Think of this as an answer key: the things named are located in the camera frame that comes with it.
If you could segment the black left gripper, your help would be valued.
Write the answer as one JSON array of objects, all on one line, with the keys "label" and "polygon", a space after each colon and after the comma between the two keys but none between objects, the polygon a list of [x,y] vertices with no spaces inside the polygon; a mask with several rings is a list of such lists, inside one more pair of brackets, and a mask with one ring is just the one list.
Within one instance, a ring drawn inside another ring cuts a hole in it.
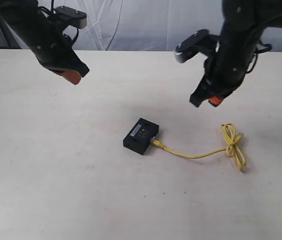
[{"label": "black left gripper", "polygon": [[0,16],[45,69],[73,85],[90,71],[73,50],[77,37],[64,33],[67,27],[55,17],[55,8],[47,9],[36,0],[8,0],[0,6]]}]

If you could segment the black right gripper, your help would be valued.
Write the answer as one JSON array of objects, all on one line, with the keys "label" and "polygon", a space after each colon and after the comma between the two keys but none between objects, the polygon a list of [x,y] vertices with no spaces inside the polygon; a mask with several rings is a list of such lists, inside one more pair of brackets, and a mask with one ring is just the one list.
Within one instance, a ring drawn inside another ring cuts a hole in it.
[{"label": "black right gripper", "polygon": [[189,101],[197,108],[204,101],[218,107],[242,84],[258,42],[258,36],[222,33],[218,51],[205,65],[204,75]]}]

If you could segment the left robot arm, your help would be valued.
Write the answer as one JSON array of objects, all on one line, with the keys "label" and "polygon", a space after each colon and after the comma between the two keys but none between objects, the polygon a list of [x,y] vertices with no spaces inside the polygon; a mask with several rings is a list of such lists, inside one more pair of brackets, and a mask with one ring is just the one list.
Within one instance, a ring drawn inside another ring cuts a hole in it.
[{"label": "left robot arm", "polygon": [[0,0],[0,17],[45,69],[73,85],[90,71],[73,50],[78,37],[64,33],[67,27],[85,28],[85,12],[64,5],[46,8],[36,0]]}]

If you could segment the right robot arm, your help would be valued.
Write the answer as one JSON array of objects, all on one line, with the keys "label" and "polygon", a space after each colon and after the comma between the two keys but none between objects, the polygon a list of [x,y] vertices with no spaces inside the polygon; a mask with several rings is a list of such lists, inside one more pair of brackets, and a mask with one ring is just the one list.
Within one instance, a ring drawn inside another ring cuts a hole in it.
[{"label": "right robot arm", "polygon": [[196,107],[208,100],[217,107],[250,73],[257,45],[266,28],[282,28],[282,0],[224,0],[223,24],[216,54],[204,63],[204,75],[189,101]]}]

